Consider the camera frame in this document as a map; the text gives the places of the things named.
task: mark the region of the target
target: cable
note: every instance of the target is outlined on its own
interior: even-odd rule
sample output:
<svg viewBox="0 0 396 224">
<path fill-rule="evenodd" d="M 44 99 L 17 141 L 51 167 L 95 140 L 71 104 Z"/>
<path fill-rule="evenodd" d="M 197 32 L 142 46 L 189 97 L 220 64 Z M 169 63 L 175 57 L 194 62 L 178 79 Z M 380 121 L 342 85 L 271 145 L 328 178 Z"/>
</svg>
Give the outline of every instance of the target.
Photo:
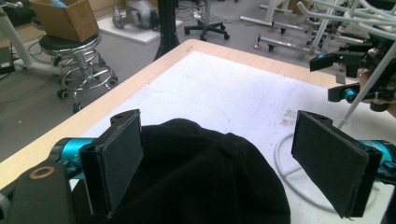
<svg viewBox="0 0 396 224">
<path fill-rule="evenodd" d="M 41 87 L 37 88 L 35 91 L 32 91 L 32 92 L 30 92 L 30 93 L 28 93 L 28 94 L 26 94 L 26 95 L 23 95 L 23 96 L 20 96 L 20 97 L 17 97 L 17 98 L 13 98 L 13 99 L 11 98 L 11 99 L 7 99 L 7 100 L 0 100 L 0 113 L 1 113 L 2 111 L 4 111 L 4 109 L 6 108 L 5 103 L 19 101 L 19 100 L 21 100 L 21 99 L 24 99 L 24 98 L 27 98 L 27 97 L 30 97 L 30 96 L 35 95 L 36 93 L 38 93 L 39 91 L 41 91 L 42 89 L 44 89 L 44 87 L 50 82 L 50 80 L 51 80 L 52 77 L 54 77 L 54 76 L 55 76 L 55 75 L 50 76 L 50 77 L 47 79 L 47 81 L 46 81 Z"/>
<path fill-rule="evenodd" d="M 8 74 L 2 75 L 2 77 L 0 77 L 0 82 L 3 81 L 4 79 L 6 79 L 7 77 L 9 77 L 9 75 L 13 74 L 14 72 L 10 72 Z"/>
<path fill-rule="evenodd" d="M 279 176 L 281 177 L 281 179 L 282 179 L 283 181 L 286 182 L 286 184 L 287 184 L 298 196 L 300 196 L 301 198 L 303 198 L 304 200 L 306 200 L 308 203 L 311 203 L 311 204 L 313 204 L 314 206 L 316 206 L 316 207 L 318 207 L 318 208 L 321 208 L 321 209 L 323 209 L 323 210 L 325 210 L 325 211 L 335 213 L 335 210 L 334 210 L 333 207 L 331 207 L 331 206 L 329 206 L 329 205 L 327 205 L 327 204 L 323 204 L 323 203 L 320 203 L 320 202 L 317 202 L 317 201 L 311 199 L 308 195 L 306 195 L 306 194 L 304 194 L 303 192 L 301 192 L 295 185 L 292 184 L 292 182 L 291 182 L 290 180 L 287 179 L 288 175 L 291 175 L 291 174 L 293 174 L 293 173 L 295 173 L 295 172 L 298 172 L 298 171 L 300 171 L 300 170 L 303 169 L 302 167 L 299 167 L 299 168 L 297 168 L 297 169 L 294 169 L 294 170 L 292 170 L 292 171 L 289 171 L 289 172 L 287 172 L 287 173 L 284 173 L 284 171 L 283 171 L 283 169 L 282 169 L 282 166 L 280 165 L 280 146 L 282 146 L 282 144 L 283 144 L 287 139 L 292 138 L 293 136 L 294 136 L 294 133 L 286 134 L 285 136 L 283 136 L 282 138 L 280 138 L 280 139 L 277 141 L 276 145 L 275 145 L 274 160 L 275 160 L 275 165 L 276 165 L 276 169 L 277 169 L 277 171 L 278 171 L 278 173 L 279 173 Z M 376 196 L 376 192 L 377 192 L 377 191 L 379 191 L 379 189 L 376 188 L 376 187 L 373 187 L 373 192 L 375 193 L 375 194 L 373 195 L 373 197 Z M 373 203 L 368 203 L 368 204 L 366 205 L 366 208 L 369 208 L 372 204 L 373 204 Z"/>
<path fill-rule="evenodd" d="M 42 48 L 40 48 L 40 51 L 39 51 L 38 53 L 32 53 L 32 52 L 30 52 L 31 49 L 32 49 L 32 47 L 33 47 L 34 45 L 38 44 L 38 42 L 40 41 L 40 39 L 41 39 L 42 37 L 43 37 L 43 35 L 39 36 L 39 37 L 38 37 L 38 40 L 37 40 L 35 43 L 33 43 L 32 45 L 29 46 L 27 52 L 29 53 L 29 55 L 30 55 L 32 58 L 34 58 L 36 61 L 38 61 L 38 62 L 40 62 L 40 63 L 52 64 L 52 62 L 43 61 L 43 60 L 40 60 L 40 59 L 38 59 L 38 58 L 36 57 L 36 55 L 41 55 L 41 54 L 43 53 Z"/>
<path fill-rule="evenodd" d="M 196 5 L 192 1 L 179 1 L 178 8 L 176 11 L 177 18 L 183 21 L 194 20 L 193 8 L 195 7 L 197 8 L 197 10 L 202 10 L 200 6 Z"/>
</svg>

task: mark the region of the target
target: white machine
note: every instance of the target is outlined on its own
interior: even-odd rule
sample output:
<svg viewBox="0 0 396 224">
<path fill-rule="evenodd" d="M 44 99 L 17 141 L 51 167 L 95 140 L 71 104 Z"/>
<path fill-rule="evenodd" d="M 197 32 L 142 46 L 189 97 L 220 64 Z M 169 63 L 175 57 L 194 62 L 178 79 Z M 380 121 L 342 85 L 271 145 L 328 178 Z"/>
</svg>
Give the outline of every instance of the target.
<svg viewBox="0 0 396 224">
<path fill-rule="evenodd" d="M 125 25 L 135 25 L 143 29 L 152 30 L 158 30 L 159 28 L 158 9 L 146 0 L 127 2 L 125 17 L 121 16 L 117 5 L 113 8 L 113 23 L 119 29 L 123 29 Z"/>
<path fill-rule="evenodd" d="M 61 74 L 60 67 L 47 65 L 43 63 L 36 63 L 32 60 L 31 56 L 24 47 L 17 31 L 15 30 L 11 21 L 9 20 L 9 17 L 4 12 L 3 7 L 23 7 L 23 4 L 21 2 L 17 2 L 15 4 L 6 2 L 4 5 L 1 5 L 0 7 L 0 37 L 8 38 L 12 42 L 13 47 L 16 49 L 16 51 L 21 57 L 20 59 L 14 62 L 15 67 L 16 68 L 19 67 L 23 69 L 35 69 L 42 71 L 43 73 L 60 75 Z"/>
</svg>

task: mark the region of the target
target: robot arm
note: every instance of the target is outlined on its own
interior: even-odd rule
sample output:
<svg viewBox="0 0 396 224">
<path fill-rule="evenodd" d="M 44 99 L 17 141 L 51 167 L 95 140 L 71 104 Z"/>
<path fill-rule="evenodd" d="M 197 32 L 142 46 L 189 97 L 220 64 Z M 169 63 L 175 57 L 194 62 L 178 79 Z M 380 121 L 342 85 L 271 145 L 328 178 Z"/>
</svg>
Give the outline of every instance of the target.
<svg viewBox="0 0 396 224">
<path fill-rule="evenodd" d="M 118 29 L 126 25 L 135 25 L 143 29 L 157 30 L 159 26 L 159 12 L 146 0 L 130 1 L 126 4 L 126 16 L 122 17 L 120 10 L 113 7 L 113 23 Z"/>
<path fill-rule="evenodd" d="M 1 189 L 0 221 L 78 223 L 71 178 L 85 182 L 93 215 L 111 217 L 143 158 L 143 148 L 139 110 L 110 121 L 111 127 L 98 138 L 61 139 L 45 161 Z"/>
<path fill-rule="evenodd" d="M 346 65 L 346 76 L 357 77 L 358 69 L 365 68 L 373 73 L 381 62 L 384 55 L 388 52 L 391 40 L 371 35 L 372 43 L 342 46 L 336 52 L 319 55 L 310 61 L 311 71 L 316 71 L 325 67 L 332 66 L 333 63 L 343 63 Z M 340 102 L 345 99 L 352 103 L 360 91 L 359 83 L 335 87 L 329 89 L 328 100 L 331 102 Z M 378 81 L 367 92 L 364 100 L 384 100 L 392 101 L 395 99 L 396 93 L 396 59 L 393 59 Z M 387 110 L 388 104 L 378 105 L 371 104 L 372 110 L 382 112 Z"/>
</svg>

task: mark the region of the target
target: round stool seat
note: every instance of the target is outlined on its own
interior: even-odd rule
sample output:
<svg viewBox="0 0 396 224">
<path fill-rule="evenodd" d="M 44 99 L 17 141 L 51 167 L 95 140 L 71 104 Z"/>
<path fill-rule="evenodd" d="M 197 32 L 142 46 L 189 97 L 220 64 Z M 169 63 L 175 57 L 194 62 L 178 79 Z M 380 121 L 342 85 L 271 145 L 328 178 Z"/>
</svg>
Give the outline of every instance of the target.
<svg viewBox="0 0 396 224">
<path fill-rule="evenodd" d="M 39 45 L 45 53 L 51 56 L 64 56 L 75 54 L 96 47 L 102 37 L 100 34 L 93 35 L 86 41 L 80 43 L 51 35 L 45 35 L 39 40 Z"/>
<path fill-rule="evenodd" d="M 54 57 L 54 65 L 58 66 L 62 60 L 62 88 L 57 95 L 61 99 L 68 97 L 73 92 L 73 113 L 82 109 L 78 101 L 77 92 L 87 91 L 100 86 L 110 90 L 108 84 L 115 85 L 118 82 L 113 70 L 106 65 L 105 60 L 95 47 L 101 42 L 101 35 L 94 35 L 80 43 L 55 36 L 45 35 L 39 40 L 43 52 Z"/>
</svg>

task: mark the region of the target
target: black cloth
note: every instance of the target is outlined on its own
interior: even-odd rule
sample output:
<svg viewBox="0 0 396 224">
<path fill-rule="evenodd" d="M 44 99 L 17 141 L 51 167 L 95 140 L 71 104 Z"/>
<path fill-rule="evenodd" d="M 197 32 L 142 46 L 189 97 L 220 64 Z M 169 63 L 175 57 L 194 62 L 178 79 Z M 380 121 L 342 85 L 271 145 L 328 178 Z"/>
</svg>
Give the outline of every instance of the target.
<svg viewBox="0 0 396 224">
<path fill-rule="evenodd" d="M 141 136 L 144 158 L 114 217 L 89 216 L 79 185 L 80 223 L 290 223 L 280 180 L 248 140 L 186 119 L 143 126 Z"/>
<path fill-rule="evenodd" d="M 396 224 L 396 189 L 393 190 L 393 195 L 390 198 L 387 212 L 385 213 L 381 224 Z"/>
</svg>

